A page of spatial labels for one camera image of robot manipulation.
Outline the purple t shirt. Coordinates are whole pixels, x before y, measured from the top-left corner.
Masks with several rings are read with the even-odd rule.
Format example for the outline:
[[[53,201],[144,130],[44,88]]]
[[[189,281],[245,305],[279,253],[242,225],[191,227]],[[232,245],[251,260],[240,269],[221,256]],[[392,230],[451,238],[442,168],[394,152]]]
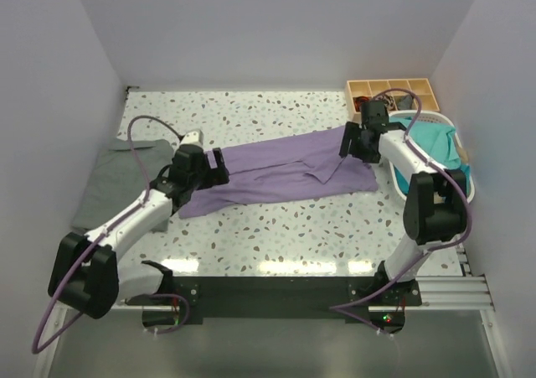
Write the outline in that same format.
[[[229,182],[194,192],[179,217],[205,216],[231,205],[376,191],[379,186],[370,165],[339,156],[343,133],[343,127],[336,127],[223,148]]]

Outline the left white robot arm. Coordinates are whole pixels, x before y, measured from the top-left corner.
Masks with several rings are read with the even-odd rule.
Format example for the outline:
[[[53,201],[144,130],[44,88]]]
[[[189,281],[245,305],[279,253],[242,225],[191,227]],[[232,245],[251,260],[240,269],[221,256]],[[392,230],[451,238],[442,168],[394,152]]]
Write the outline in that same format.
[[[173,274],[154,261],[120,269],[122,257],[150,230],[185,206],[193,192],[229,182],[220,149],[179,146],[149,188],[103,225],[83,235],[70,232],[59,243],[48,294],[91,318],[106,315],[116,303],[146,296],[155,304],[173,296]]]

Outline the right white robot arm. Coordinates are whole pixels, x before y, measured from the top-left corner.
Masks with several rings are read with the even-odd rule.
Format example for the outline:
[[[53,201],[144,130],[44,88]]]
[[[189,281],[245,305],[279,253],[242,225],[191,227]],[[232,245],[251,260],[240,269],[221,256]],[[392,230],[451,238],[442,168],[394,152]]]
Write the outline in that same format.
[[[339,155],[365,163],[386,159],[409,183],[402,214],[405,234],[378,266],[373,285],[375,299],[390,305],[402,296],[401,283],[413,280],[432,252],[458,245],[470,232],[466,175],[420,148],[409,127],[390,121],[382,101],[366,101],[360,111],[361,121],[344,128]]]

